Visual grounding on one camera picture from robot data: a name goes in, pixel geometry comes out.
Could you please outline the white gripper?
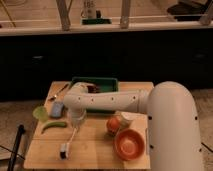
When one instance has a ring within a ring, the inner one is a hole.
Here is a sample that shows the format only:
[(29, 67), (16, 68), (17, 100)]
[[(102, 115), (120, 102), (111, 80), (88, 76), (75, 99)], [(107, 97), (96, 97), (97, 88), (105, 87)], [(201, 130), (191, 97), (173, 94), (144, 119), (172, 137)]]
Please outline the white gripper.
[(72, 127), (79, 128), (84, 123), (84, 120), (86, 117), (86, 111), (83, 110), (80, 112), (76, 112), (76, 111), (69, 110), (68, 115), (69, 115)]

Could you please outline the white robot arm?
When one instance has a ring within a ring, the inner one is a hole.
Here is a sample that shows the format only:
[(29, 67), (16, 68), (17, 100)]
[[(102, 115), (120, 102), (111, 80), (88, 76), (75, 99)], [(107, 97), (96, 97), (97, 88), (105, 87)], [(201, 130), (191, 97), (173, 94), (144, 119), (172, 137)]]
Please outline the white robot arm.
[(177, 82), (162, 82), (149, 91), (104, 93), (90, 93), (85, 83), (78, 82), (65, 94), (63, 103), (74, 125), (88, 109), (145, 113), (151, 171), (204, 171), (195, 100)]

